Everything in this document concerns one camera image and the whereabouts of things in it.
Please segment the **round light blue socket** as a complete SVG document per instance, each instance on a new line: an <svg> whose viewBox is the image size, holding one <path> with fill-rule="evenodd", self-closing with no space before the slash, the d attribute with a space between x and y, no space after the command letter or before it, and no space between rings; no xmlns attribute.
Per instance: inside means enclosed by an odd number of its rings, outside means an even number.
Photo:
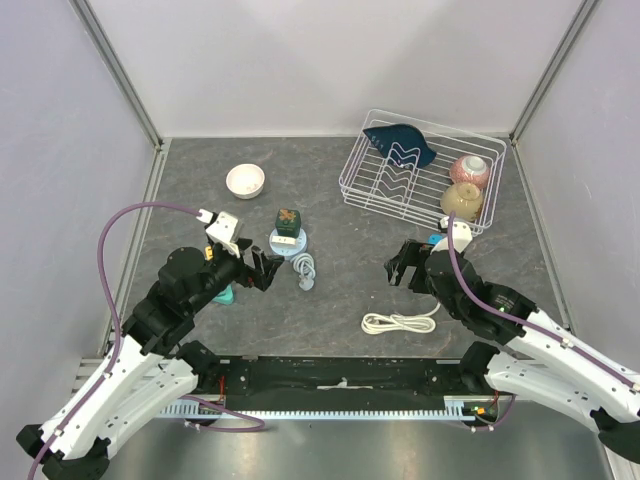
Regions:
<svg viewBox="0 0 640 480"><path fill-rule="evenodd" d="M269 239L273 235L277 235L276 229L271 232ZM273 245L270 243L270 241L269 246L274 254L283 256L286 260L289 260L301 253L305 253L307 250L308 237L303 228L301 228L300 234L296 239L297 244L293 248L284 248L281 246Z"/></svg>

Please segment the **white plug adapter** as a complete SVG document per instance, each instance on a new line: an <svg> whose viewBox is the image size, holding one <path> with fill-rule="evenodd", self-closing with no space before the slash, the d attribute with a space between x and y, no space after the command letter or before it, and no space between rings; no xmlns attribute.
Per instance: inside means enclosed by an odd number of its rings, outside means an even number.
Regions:
<svg viewBox="0 0 640 480"><path fill-rule="evenodd" d="M273 245L281 246L284 248L293 248L297 244L296 238L281 235L273 235L270 237L269 241Z"/></svg>

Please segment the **blue cube plug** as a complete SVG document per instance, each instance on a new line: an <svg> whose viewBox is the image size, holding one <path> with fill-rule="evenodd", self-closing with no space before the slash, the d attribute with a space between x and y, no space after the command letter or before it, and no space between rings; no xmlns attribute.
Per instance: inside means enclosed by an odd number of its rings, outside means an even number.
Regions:
<svg viewBox="0 0 640 480"><path fill-rule="evenodd" d="M429 245L435 246L437 245L441 240L443 239L443 236L441 234L432 234L429 236L429 239L427 240L427 243Z"/></svg>

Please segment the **teal triangular power strip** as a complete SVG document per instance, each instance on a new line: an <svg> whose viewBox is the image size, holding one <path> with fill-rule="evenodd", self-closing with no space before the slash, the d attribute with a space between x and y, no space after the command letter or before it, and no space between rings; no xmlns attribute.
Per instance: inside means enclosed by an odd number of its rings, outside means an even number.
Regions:
<svg viewBox="0 0 640 480"><path fill-rule="evenodd" d="M234 302L232 287L228 285L222 292L214 297L213 301L221 305L231 305Z"/></svg>

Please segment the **dark green cube plug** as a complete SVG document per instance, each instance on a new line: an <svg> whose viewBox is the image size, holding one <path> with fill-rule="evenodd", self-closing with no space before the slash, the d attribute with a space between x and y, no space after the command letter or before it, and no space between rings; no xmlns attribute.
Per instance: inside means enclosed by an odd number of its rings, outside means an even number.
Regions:
<svg viewBox="0 0 640 480"><path fill-rule="evenodd" d="M298 210L280 208L276 215L275 229L278 236L297 238L302 228L301 213Z"/></svg>

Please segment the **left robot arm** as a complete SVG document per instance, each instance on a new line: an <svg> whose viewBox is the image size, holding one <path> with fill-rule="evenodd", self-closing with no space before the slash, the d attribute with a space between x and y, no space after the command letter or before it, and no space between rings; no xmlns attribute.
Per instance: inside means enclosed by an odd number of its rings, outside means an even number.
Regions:
<svg viewBox="0 0 640 480"><path fill-rule="evenodd" d="M22 428L16 440L48 479L99 479L118 449L162 409L219 382L219 359L202 343L184 342L195 316L227 286L266 290L284 259L251 240L254 263L212 243L174 250L158 279L120 324L100 367L53 417Z"/></svg>

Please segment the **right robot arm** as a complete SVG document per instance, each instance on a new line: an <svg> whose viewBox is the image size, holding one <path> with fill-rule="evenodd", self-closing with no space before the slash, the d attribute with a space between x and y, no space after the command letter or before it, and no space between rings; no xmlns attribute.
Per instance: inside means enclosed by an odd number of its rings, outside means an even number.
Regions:
<svg viewBox="0 0 640 480"><path fill-rule="evenodd" d="M639 460L639 375L583 342L516 290L485 281L447 245L406 241L384 268L433 296L478 340L458 368L467 392L511 393L569 416L624 459Z"/></svg>

